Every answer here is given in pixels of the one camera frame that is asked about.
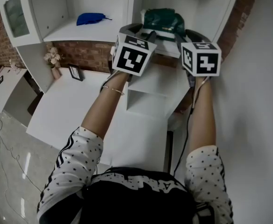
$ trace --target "white cabinet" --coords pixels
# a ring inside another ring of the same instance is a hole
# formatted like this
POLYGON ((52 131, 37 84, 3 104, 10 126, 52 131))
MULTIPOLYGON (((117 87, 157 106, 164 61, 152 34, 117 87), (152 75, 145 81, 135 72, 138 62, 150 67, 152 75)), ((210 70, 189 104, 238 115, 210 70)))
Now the white cabinet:
POLYGON ((0 0, 0 13, 14 47, 42 41, 31 0, 0 0))

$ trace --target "person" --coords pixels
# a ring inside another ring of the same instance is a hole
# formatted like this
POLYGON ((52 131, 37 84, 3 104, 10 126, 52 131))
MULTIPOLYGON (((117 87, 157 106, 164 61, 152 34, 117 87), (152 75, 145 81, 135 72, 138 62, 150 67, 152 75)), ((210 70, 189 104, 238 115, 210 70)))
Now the person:
MULTIPOLYGON (((81 126, 60 151, 41 193, 39 223, 84 224, 92 217, 94 221, 117 222, 181 217, 179 221, 184 223, 233 223, 224 166, 216 147, 209 81, 201 87, 193 111, 185 185, 168 173, 138 168, 113 167, 93 175, 128 77, 121 72, 106 83, 81 126)), ((202 81, 201 77, 196 79, 196 88, 202 81)))

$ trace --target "small white box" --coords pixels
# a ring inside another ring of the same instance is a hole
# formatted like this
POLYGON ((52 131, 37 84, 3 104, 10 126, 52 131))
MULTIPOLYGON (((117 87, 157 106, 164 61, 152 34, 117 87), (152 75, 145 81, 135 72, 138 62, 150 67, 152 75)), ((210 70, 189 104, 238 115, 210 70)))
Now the small white box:
POLYGON ((119 33, 113 51, 113 69, 141 76, 156 47, 154 43, 119 33))
POLYGON ((222 51, 216 43, 185 42, 181 44, 182 66, 194 77, 220 75, 222 51))

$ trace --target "white desk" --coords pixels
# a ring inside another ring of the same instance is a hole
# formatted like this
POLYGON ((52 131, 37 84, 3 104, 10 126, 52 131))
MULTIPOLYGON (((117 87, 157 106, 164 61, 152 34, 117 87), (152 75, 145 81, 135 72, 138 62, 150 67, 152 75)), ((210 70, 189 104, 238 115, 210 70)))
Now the white desk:
POLYGON ((4 67, 0 73, 3 82, 0 84, 0 112, 4 109, 19 122, 28 126, 31 115, 27 108, 36 97, 36 93, 23 78, 27 69, 16 74, 10 67, 4 67))
MULTIPOLYGON (((62 149, 69 135, 80 126, 99 94, 108 74, 83 71, 81 82, 72 79, 69 70, 60 69, 62 77, 43 95, 27 133, 62 149)), ((163 171, 167 120, 153 120, 125 111, 124 96, 104 139, 101 163, 110 166, 132 166, 163 171)))

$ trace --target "tiled floor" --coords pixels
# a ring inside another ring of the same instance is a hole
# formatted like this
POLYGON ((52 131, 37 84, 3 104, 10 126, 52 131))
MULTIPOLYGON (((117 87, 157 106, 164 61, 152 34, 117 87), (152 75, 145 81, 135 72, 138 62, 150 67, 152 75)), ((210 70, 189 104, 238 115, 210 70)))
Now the tiled floor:
MULTIPOLYGON (((42 190, 53 170, 58 150, 26 133, 26 127, 4 113, 0 114, 3 127, 0 136, 7 148, 13 147, 14 157, 19 155, 19 163, 31 181, 42 190)), ((7 174, 9 188, 6 192, 11 207, 25 217, 29 224, 36 224, 36 208, 40 191, 23 175, 17 161, 12 158, 3 144, 0 144, 0 159, 7 174)), ((98 164, 98 173, 104 172, 106 165, 98 164)), ((26 224, 8 205, 5 198, 7 180, 0 164, 0 224, 26 224)))

